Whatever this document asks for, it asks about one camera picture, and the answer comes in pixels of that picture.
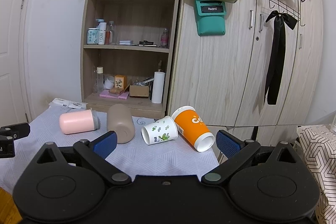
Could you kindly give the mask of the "white door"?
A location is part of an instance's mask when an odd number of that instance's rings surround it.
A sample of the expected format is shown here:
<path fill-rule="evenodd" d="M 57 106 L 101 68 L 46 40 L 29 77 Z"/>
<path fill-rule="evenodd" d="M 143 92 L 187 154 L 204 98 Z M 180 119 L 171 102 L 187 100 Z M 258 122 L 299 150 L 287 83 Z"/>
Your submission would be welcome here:
<path fill-rule="evenodd" d="M 28 0 L 1 0 L 1 126 L 31 121 L 25 68 Z"/>

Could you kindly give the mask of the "teal Redmi pouch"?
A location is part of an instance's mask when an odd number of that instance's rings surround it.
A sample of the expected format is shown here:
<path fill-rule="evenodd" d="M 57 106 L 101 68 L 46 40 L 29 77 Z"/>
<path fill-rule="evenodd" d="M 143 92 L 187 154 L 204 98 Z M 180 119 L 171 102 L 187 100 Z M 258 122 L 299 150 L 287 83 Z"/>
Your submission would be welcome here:
<path fill-rule="evenodd" d="M 216 0 L 195 0 L 195 20 L 199 36 L 223 36 L 226 33 L 226 5 Z"/>

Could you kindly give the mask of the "white plastic packets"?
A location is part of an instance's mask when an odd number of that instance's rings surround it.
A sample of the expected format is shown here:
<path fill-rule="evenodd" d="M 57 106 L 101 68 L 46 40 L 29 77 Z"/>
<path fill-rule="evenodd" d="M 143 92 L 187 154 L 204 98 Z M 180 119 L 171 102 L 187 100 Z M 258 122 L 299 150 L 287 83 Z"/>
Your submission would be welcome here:
<path fill-rule="evenodd" d="M 61 98 L 54 98 L 50 103 L 49 106 L 62 106 L 71 109 L 86 109 L 87 103 L 83 102 L 73 102 Z"/>

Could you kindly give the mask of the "orange floral small box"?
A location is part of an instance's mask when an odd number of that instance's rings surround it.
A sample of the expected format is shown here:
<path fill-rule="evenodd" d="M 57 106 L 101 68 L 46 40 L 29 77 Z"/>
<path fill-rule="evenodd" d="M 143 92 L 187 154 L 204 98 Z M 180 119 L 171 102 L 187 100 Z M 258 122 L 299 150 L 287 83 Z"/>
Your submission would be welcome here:
<path fill-rule="evenodd" d="M 115 75 L 114 77 L 114 87 L 118 89 L 125 89 L 127 85 L 126 75 Z"/>

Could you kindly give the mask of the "blue white wipes canister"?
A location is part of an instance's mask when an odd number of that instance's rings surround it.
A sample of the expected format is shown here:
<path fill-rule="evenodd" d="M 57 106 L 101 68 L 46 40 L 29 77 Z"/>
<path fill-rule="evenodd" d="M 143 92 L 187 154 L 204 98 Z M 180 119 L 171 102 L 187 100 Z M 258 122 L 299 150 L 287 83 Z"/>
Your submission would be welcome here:
<path fill-rule="evenodd" d="M 87 44 L 98 44 L 98 28 L 89 28 L 87 31 Z"/>

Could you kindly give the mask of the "clear bottle beige cap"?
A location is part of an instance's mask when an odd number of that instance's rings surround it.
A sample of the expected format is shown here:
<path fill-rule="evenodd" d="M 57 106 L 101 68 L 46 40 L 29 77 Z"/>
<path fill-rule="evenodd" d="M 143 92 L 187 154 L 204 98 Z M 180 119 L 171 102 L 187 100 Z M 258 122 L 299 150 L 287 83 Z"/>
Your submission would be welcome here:
<path fill-rule="evenodd" d="M 97 67 L 96 73 L 97 73 L 97 91 L 100 93 L 104 90 L 104 69 L 103 67 Z"/>

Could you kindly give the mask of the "white quilted table cloth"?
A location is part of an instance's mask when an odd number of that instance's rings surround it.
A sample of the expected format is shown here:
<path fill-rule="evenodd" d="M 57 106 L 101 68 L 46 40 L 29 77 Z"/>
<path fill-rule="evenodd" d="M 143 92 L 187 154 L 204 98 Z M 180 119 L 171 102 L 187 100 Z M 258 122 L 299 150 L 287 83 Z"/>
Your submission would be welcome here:
<path fill-rule="evenodd" d="M 99 112 L 97 114 L 100 120 L 99 129 L 79 134 L 63 134 L 59 117 L 71 111 L 66 107 L 50 107 L 30 123 L 29 136 L 14 142 L 15 157 L 1 159 L 1 188 L 9 193 L 13 191 L 18 178 L 44 143 L 52 141 L 59 147 L 70 147 L 81 139 L 93 141 L 108 131 L 106 113 Z M 202 177 L 218 166 L 212 149 L 197 152 L 181 136 L 175 140 L 147 145 L 142 138 L 141 129 L 152 122 L 153 120 L 149 118 L 133 117 L 135 136 L 131 141 L 118 144 L 112 137 L 108 137 L 98 143 L 94 151 L 131 178 L 137 175 L 191 174 Z"/>

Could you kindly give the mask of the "wooden open shelf unit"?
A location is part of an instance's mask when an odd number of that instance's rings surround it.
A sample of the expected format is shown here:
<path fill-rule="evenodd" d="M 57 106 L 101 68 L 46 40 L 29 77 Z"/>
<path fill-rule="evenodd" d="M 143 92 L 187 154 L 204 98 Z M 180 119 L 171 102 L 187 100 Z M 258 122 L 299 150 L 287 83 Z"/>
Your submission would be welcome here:
<path fill-rule="evenodd" d="M 123 100 L 134 116 L 159 119 L 165 115 L 169 94 L 171 64 L 179 0 L 85 0 L 81 30 L 81 98 L 87 106 L 106 112 L 117 99 L 101 98 L 94 91 L 94 69 L 103 67 L 104 75 L 126 75 L 128 83 L 165 73 L 162 103 L 150 98 Z M 98 25 L 97 19 L 114 21 L 115 43 L 88 45 L 87 31 Z M 161 47 L 161 34 L 169 29 L 167 48 Z"/>

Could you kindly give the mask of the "wooden wardrobe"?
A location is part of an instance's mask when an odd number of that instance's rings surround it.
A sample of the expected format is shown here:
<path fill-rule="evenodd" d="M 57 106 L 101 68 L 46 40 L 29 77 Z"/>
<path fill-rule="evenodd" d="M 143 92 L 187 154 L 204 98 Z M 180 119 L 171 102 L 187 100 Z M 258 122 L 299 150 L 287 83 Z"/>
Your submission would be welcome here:
<path fill-rule="evenodd" d="M 199 36 L 195 0 L 181 0 L 168 112 L 193 106 L 209 126 L 284 131 L 306 120 L 323 47 L 322 0 L 238 0 L 226 5 L 226 33 Z M 277 102 L 265 87 L 273 40 L 272 11 L 298 18 L 286 30 Z"/>

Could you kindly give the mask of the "taupe steel tumbler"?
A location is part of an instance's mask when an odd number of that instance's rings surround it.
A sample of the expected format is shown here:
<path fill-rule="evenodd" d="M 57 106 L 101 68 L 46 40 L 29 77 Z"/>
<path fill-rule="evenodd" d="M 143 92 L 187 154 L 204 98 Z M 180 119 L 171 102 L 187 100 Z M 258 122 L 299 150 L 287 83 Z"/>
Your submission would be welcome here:
<path fill-rule="evenodd" d="M 130 109 L 123 104 L 115 104 L 109 108 L 106 126 L 108 131 L 114 131 L 117 134 L 118 144 L 128 143 L 135 136 L 135 126 Z"/>

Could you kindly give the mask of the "black ribbon bow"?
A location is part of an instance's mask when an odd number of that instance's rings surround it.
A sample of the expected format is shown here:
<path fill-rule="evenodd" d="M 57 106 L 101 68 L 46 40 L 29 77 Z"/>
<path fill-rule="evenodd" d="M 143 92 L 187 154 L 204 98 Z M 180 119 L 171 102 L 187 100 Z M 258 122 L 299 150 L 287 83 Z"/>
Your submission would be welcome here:
<path fill-rule="evenodd" d="M 285 63 L 285 53 L 286 53 L 285 26 L 288 26 L 291 30 L 294 30 L 298 21 L 288 13 L 280 13 L 277 10 L 272 11 L 268 15 L 266 22 L 270 21 L 271 19 L 274 19 L 273 22 L 274 32 L 273 32 L 272 49 L 270 53 L 268 71 L 266 75 L 264 99 L 267 99 L 267 104 L 276 105 Z"/>

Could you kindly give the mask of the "small cardboard box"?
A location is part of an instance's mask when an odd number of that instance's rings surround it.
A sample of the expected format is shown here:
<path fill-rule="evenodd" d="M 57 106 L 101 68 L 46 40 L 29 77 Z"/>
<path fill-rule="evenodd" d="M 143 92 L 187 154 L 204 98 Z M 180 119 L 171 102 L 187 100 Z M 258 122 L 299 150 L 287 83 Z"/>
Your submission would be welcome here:
<path fill-rule="evenodd" d="M 129 86 L 129 95 L 131 97 L 147 98 L 149 96 L 149 87 L 148 86 L 130 85 Z"/>

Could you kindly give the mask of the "white lotion bottle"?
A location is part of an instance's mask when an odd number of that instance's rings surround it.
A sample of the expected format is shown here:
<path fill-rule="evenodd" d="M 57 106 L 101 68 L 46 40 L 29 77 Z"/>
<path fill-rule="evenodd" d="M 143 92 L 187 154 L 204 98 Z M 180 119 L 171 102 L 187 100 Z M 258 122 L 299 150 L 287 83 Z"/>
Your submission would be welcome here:
<path fill-rule="evenodd" d="M 106 34 L 106 22 L 104 19 L 97 19 L 98 23 L 98 45 L 105 44 L 105 34 Z"/>

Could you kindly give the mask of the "white paper towel roll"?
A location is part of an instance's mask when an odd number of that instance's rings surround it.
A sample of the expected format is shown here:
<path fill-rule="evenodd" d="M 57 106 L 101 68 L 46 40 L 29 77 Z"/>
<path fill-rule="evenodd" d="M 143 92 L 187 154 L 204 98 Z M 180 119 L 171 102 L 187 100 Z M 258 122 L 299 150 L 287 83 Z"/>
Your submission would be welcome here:
<path fill-rule="evenodd" d="M 162 103 L 164 82 L 165 82 L 165 73 L 155 72 L 153 81 L 153 90 L 151 96 L 152 103 L 156 104 Z"/>

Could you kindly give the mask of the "pink tumbler grey lid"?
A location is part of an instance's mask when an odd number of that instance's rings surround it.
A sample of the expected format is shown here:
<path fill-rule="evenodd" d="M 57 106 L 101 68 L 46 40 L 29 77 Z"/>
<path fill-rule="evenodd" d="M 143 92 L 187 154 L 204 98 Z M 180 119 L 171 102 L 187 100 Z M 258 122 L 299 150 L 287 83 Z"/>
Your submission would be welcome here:
<path fill-rule="evenodd" d="M 97 112 L 89 109 L 62 114 L 59 125 L 61 132 L 69 135 L 97 130 L 100 128 L 100 121 Z"/>

